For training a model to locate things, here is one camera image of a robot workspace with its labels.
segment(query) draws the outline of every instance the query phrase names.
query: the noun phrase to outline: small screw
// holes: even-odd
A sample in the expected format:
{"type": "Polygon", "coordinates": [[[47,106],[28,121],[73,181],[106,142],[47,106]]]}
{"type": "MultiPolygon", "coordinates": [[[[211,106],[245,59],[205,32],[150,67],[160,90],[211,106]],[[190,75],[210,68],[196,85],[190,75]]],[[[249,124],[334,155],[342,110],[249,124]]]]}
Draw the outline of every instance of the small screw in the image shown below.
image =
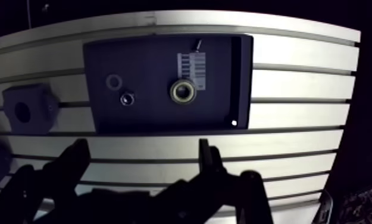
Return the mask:
{"type": "Polygon", "coordinates": [[[199,48],[201,47],[201,44],[202,44],[202,39],[198,39],[197,40],[197,44],[195,46],[195,52],[199,52],[199,48]]]}

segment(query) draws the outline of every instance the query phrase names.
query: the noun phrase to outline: hole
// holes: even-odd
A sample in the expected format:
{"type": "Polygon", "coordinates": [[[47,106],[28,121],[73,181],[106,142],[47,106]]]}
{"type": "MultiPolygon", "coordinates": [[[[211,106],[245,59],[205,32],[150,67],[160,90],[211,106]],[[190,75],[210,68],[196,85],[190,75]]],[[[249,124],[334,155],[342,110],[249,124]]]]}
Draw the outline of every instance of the hole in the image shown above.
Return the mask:
{"type": "Polygon", "coordinates": [[[191,90],[185,86],[181,85],[176,89],[176,95],[181,99],[186,99],[190,96],[191,90]]]}
{"type": "Polygon", "coordinates": [[[118,79],[110,79],[110,84],[112,87],[116,88],[119,85],[118,79]]]}
{"type": "Polygon", "coordinates": [[[133,94],[125,93],[120,97],[120,102],[124,106],[130,106],[135,102],[135,97],[133,94]]]}
{"type": "Polygon", "coordinates": [[[29,107],[19,102],[15,105],[15,115],[22,123],[27,123],[30,120],[30,110],[29,107]]]}
{"type": "Polygon", "coordinates": [[[108,89],[112,91],[117,91],[122,87],[123,81],[122,78],[117,74],[110,74],[105,80],[105,84],[108,89]]]}

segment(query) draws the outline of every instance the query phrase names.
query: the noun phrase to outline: small bearing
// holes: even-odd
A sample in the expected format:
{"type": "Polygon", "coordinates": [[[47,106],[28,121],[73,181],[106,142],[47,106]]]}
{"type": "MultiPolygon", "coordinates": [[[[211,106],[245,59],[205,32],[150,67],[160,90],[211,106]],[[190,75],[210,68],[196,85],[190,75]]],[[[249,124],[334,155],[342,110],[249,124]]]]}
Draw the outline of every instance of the small bearing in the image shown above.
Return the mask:
{"type": "Polygon", "coordinates": [[[170,88],[170,98],[177,104],[189,104],[197,95],[194,84],[187,79],[180,79],[170,88]]]}

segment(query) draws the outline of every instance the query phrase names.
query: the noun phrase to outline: black panel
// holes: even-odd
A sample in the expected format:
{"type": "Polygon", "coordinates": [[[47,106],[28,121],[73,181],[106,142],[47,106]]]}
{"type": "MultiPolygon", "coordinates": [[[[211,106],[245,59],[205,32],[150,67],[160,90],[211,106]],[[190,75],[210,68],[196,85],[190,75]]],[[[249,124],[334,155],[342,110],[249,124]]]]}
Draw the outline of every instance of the black panel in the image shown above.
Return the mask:
{"type": "Polygon", "coordinates": [[[247,128],[250,36],[127,38],[89,43],[84,52],[90,103],[99,133],[247,128]],[[198,54],[206,55],[203,75],[196,69],[195,76],[179,77],[179,69],[184,66],[179,64],[179,54],[195,54],[198,41],[198,54]],[[118,77],[115,87],[109,84],[112,76],[118,77]],[[196,97],[187,104],[176,102],[170,95],[179,79],[195,85],[196,97]],[[124,104],[124,96],[134,103],[124,104]]]}

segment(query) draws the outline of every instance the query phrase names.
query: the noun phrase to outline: dark background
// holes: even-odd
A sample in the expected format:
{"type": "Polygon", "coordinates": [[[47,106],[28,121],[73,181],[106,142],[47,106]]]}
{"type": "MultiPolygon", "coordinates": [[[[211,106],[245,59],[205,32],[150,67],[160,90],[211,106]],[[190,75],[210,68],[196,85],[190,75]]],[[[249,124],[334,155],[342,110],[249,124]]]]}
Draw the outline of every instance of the dark background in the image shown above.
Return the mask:
{"type": "MultiPolygon", "coordinates": [[[[372,186],[372,1],[29,1],[32,27],[131,11],[207,9],[286,15],[361,30],[354,95],[326,189],[337,210],[344,195],[372,186]],[[47,11],[42,9],[45,4],[49,4],[47,11]]],[[[0,36],[28,28],[26,0],[0,0],[0,36]]]]}

